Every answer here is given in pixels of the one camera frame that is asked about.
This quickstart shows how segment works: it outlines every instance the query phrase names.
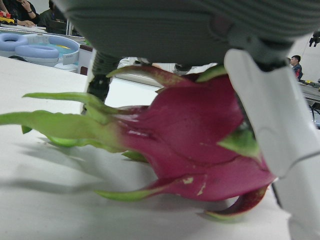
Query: white table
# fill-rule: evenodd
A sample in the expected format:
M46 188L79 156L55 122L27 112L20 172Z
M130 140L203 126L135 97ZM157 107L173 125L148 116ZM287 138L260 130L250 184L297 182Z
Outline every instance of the white table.
M0 57L0 113L44 109L78 113L80 104L21 98L29 92L82 92L86 77ZM110 86L113 106L149 104L155 88L122 80ZM51 145L36 131L0 126L1 240L289 240L289 215L269 189L263 201L232 222L204 216L225 202L159 195L117 202L93 190L135 190L156 179L147 164L91 146Z

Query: pink dragon fruit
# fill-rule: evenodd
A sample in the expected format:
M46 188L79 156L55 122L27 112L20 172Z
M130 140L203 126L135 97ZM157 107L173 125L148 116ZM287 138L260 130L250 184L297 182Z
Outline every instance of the pink dragon fruit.
M82 102L87 114L7 113L0 115L0 125L19 124L24 133L38 130L59 145L90 144L150 163L157 181L132 192L96 191L109 199L134 201L164 193L199 201L241 196L225 211L207 211L219 218L259 203L275 176L244 123L223 66L186 76L128 66L108 77L118 73L142 73L164 88L150 106L122 108L106 106L87 93L29 93L25 97Z

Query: man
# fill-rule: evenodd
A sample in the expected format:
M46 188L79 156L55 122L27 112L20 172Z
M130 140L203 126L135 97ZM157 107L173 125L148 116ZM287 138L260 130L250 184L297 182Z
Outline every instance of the man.
M56 5L50 0L49 9L40 14L40 21L37 24L39 27L47 27L51 21L56 21L55 16Z
M3 3L10 14L17 16L18 25L33 27L39 22L39 14L29 1L3 0Z
M294 55L291 57L290 64L293 66L293 71L295 77L300 80L303 73L302 73L302 66L299 64L301 57L299 55Z

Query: hand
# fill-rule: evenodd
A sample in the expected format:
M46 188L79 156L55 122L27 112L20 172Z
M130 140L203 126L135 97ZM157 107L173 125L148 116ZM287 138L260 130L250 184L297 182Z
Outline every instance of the hand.
M31 9L31 7L30 7L30 3L28 2L28 1L26 1L26 0L23 0L22 2L21 2L21 5L22 5L22 7L24 7L24 9L27 11L27 12L30 12L32 9Z
M24 20L24 21L19 21L18 20L18 25L29 27L29 28L32 28L32 27L35 26L35 24L32 21L29 21L29 20Z

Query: white wall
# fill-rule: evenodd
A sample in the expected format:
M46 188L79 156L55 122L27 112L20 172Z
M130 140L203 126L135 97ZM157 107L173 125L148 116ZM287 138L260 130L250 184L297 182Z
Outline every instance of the white wall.
M312 36L313 33L310 33L298 39L292 46L288 57L300 55L300 64L303 72L302 80L317 82L320 79L320 43L316 47L314 47L314 44L309 47L309 41Z
M49 9L49 0L28 0L28 1L33 4L38 14Z

